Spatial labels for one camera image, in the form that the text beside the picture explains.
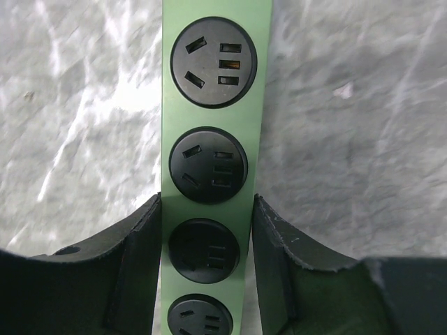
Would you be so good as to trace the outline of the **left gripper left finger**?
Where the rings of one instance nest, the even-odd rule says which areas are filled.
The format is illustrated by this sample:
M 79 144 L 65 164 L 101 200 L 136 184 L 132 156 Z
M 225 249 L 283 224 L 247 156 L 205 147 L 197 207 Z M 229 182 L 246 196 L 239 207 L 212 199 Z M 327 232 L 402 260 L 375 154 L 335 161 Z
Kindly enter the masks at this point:
M 52 255 L 1 252 L 2 334 L 150 334 L 161 198 Z

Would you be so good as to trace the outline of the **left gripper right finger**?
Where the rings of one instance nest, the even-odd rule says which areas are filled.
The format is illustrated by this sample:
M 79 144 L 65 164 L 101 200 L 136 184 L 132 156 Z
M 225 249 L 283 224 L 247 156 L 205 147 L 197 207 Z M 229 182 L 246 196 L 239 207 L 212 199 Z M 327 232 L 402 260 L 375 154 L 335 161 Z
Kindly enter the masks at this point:
M 350 258 L 292 226 L 261 196 L 252 240 L 264 334 L 446 333 L 445 258 Z

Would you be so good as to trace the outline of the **green power strip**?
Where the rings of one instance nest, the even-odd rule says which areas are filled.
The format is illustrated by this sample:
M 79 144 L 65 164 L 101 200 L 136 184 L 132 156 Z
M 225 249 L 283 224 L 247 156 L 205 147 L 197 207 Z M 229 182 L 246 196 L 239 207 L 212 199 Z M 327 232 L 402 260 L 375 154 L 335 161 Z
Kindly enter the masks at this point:
M 239 334 L 271 1 L 164 1 L 161 333 Z

